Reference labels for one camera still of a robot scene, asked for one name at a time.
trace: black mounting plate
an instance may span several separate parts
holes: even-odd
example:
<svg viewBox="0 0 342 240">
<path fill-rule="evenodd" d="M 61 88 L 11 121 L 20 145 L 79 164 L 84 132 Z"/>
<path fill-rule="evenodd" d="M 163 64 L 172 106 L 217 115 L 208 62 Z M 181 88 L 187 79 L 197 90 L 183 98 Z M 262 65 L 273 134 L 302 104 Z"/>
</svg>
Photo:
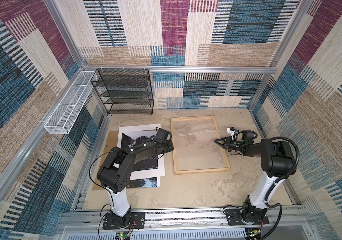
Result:
<svg viewBox="0 0 342 240">
<path fill-rule="evenodd" d="M 230 226 L 237 226 L 237 225 L 247 225 L 245 223 L 242 222 L 241 220 L 241 214 L 239 213 L 241 209 L 225 209 L 224 212 L 226 215 L 230 215 L 232 217 L 227 217 L 227 222 L 228 225 Z M 269 224 L 269 220 L 268 217 L 265 216 L 263 219 L 263 224 Z M 258 220 L 258 222 L 255 222 L 255 225 L 259 225 L 260 224 L 260 220 Z"/>
<path fill-rule="evenodd" d="M 131 219 L 135 221 L 134 228 L 145 228 L 145 212 L 132 212 L 131 213 Z M 132 226 L 132 221 L 128 224 L 128 226 L 125 229 L 130 229 Z M 103 230 L 114 230 L 119 229 L 116 225 L 116 221 L 112 218 L 111 215 L 107 215 L 106 219 L 103 222 Z"/>
</svg>

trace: white basket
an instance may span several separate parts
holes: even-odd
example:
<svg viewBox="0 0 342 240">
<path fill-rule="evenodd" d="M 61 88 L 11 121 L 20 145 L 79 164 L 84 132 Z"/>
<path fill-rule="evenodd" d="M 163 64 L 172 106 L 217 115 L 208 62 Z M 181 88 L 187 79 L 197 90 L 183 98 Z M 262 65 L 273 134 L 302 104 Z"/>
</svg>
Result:
<svg viewBox="0 0 342 240">
<path fill-rule="evenodd" d="M 91 92 L 93 81 L 97 80 L 95 72 L 81 72 L 55 108 L 53 114 L 44 124 L 49 134 L 68 134 Z"/>
</svg>

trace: mesh organizer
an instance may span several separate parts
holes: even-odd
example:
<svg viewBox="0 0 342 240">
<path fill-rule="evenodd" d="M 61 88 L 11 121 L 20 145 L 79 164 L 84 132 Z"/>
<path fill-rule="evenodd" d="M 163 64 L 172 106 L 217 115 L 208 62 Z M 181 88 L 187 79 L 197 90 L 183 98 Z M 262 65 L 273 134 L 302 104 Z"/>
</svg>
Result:
<svg viewBox="0 0 342 240">
<path fill-rule="evenodd" d="M 153 113 L 154 96 L 148 70 L 100 68 L 95 75 L 91 83 L 107 113 Z"/>
<path fill-rule="evenodd" d="M 49 134 L 68 134 L 92 90 L 91 80 L 97 79 L 95 72 L 81 72 L 55 108 L 44 129 Z"/>
</svg>

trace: beige tabletop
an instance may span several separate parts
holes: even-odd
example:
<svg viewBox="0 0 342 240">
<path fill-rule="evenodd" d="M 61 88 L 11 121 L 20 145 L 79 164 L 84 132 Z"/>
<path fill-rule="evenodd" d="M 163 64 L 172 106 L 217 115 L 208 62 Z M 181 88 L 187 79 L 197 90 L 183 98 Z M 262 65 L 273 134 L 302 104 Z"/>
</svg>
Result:
<svg viewBox="0 0 342 240">
<path fill-rule="evenodd" d="M 202 109 L 202 110 L 158 110 L 153 115 L 114 114 L 108 132 L 116 132 L 119 127 L 160 123 L 161 127 L 171 130 L 171 118 L 185 116 L 213 115 L 221 137 L 227 137 L 227 127 L 258 132 L 247 109 Z M 107 135 L 103 146 L 106 146 Z M 107 151 L 103 148 L 100 154 Z M 174 208 L 174 207 L 218 207 L 242 205 L 247 195 L 255 189 L 261 176 L 260 158 L 232 156 L 226 151 L 231 170 L 174 175 L 172 153 L 164 155 L 166 175 L 160 177 L 160 187 L 129 188 L 127 198 L 132 208 Z M 108 195 L 102 188 L 88 188 L 84 209 L 101 209 L 109 203 Z M 271 204 L 291 205 L 283 185 L 280 185 L 271 199 Z"/>
</svg>

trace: white paper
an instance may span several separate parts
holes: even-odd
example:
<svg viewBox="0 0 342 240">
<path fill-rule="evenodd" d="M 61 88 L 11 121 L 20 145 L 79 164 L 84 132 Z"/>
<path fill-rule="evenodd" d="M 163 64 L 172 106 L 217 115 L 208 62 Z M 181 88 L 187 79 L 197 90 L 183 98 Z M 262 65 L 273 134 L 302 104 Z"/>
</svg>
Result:
<svg viewBox="0 0 342 240">
<path fill-rule="evenodd" d="M 156 130 L 156 127 L 160 128 L 160 123 L 148 124 L 148 125 L 139 125 L 139 126 L 119 127 L 117 147 L 121 147 L 122 133 L 134 132 L 134 131 L 145 131 L 145 130 Z M 158 168 L 157 169 L 133 171 L 131 173 L 130 180 L 144 179 L 144 178 L 151 178 L 151 177 L 162 177 L 165 175 L 166 175 L 166 172 L 164 171 L 164 158 L 162 156 L 162 157 L 158 158 Z"/>
</svg>

